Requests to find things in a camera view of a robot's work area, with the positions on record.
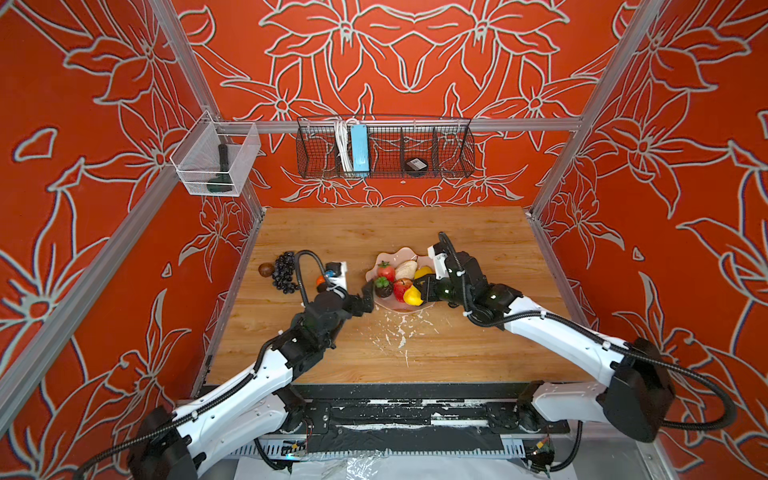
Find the large yellow lemon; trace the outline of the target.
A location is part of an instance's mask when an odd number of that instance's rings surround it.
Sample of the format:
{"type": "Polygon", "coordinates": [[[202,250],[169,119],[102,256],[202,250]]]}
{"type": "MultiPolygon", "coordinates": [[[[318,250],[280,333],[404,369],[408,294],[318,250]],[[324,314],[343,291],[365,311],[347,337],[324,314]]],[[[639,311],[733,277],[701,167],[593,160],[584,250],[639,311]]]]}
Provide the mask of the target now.
{"type": "Polygon", "coordinates": [[[414,273],[413,279],[417,280],[427,275],[433,275],[433,274],[434,274],[434,270],[431,267],[422,266],[414,273]]]}

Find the black grape bunch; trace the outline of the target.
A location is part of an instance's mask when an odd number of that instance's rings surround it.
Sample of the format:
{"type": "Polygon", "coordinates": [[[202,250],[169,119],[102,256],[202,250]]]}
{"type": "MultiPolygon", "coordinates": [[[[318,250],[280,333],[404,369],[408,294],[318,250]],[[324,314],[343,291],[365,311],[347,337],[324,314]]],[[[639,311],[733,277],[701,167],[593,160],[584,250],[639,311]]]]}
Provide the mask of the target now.
{"type": "Polygon", "coordinates": [[[293,294],[298,290],[298,284],[294,280],[295,253],[285,251],[274,262],[274,271],[271,274],[272,285],[283,294],[293,294]]]}

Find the pink scalloped fruit bowl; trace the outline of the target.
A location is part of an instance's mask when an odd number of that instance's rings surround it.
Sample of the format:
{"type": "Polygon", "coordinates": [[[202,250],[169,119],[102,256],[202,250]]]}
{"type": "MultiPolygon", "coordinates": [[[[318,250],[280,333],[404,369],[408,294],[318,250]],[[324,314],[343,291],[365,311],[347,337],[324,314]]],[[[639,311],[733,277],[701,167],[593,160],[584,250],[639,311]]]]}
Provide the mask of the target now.
{"type": "Polygon", "coordinates": [[[422,302],[416,304],[414,290],[417,280],[425,280],[427,274],[434,272],[434,261],[430,257],[402,247],[395,253],[380,253],[365,280],[373,282],[374,300],[379,307],[411,314],[433,305],[425,294],[421,295],[422,302]]]}

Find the beige garlic-like fruit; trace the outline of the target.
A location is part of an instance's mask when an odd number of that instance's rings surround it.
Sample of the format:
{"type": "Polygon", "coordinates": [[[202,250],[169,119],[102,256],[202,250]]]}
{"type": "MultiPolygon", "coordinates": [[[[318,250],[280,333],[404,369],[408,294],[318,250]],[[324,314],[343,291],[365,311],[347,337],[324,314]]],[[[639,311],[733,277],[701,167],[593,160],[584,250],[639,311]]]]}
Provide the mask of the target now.
{"type": "Polygon", "coordinates": [[[396,267],[396,279],[408,278],[413,280],[414,273],[418,270],[416,260],[407,260],[396,267]]]}

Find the small yellow lemon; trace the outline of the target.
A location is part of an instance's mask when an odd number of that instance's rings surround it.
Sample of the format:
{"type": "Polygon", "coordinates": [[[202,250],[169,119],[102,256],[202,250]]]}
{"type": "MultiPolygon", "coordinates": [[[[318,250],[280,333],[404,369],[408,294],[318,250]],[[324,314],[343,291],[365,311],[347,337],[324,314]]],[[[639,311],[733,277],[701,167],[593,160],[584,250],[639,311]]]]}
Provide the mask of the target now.
{"type": "Polygon", "coordinates": [[[415,286],[410,286],[405,290],[402,299],[405,304],[414,307],[421,306],[424,303],[421,292],[415,286]]]}

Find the brown kiwi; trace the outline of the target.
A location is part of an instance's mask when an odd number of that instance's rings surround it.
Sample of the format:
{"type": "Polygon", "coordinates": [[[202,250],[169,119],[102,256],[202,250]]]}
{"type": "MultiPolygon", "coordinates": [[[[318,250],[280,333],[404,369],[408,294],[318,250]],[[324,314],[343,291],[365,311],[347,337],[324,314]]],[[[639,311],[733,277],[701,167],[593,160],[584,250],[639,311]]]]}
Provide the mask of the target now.
{"type": "Polygon", "coordinates": [[[271,277],[275,272],[275,266],[273,263],[264,262],[258,266],[258,273],[261,277],[271,277]]]}

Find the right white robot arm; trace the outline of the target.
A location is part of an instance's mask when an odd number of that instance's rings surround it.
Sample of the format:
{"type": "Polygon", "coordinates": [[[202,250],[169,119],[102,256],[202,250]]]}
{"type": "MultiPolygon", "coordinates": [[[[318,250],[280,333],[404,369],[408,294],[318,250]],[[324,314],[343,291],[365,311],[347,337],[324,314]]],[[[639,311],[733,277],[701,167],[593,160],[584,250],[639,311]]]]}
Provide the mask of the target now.
{"type": "Polygon", "coordinates": [[[675,393],[648,341],[600,334],[512,287],[490,283],[477,260],[465,252],[451,254],[434,245],[428,257],[434,271],[419,286],[423,296],[461,307],[476,326],[526,338],[590,376],[588,382],[535,385],[527,401],[535,414],[548,421],[607,423],[633,440],[655,440],[675,393]]]}

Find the red wrinkled strawberry fruit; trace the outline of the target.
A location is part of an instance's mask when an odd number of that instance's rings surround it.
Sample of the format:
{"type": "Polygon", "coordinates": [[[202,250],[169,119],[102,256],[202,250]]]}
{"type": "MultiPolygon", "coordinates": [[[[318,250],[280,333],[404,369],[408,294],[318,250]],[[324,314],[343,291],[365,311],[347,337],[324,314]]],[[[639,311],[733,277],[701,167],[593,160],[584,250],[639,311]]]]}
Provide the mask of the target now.
{"type": "Polygon", "coordinates": [[[393,283],[393,295],[398,302],[404,303],[402,299],[403,293],[410,286],[413,286],[413,281],[411,279],[400,278],[395,280],[393,283]]]}

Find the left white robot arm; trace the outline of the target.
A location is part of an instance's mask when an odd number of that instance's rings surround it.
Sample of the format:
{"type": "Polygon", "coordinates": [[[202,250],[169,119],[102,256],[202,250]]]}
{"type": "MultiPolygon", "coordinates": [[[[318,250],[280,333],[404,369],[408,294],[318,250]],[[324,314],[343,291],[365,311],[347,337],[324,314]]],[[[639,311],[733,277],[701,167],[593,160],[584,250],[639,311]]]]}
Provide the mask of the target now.
{"type": "Polygon", "coordinates": [[[291,384],[319,363],[344,323],[374,309],[374,287],[318,294],[290,327],[268,340],[232,379],[173,410],[157,407],[140,424],[127,463],[135,479],[198,479],[232,451],[304,415],[291,384]]]}

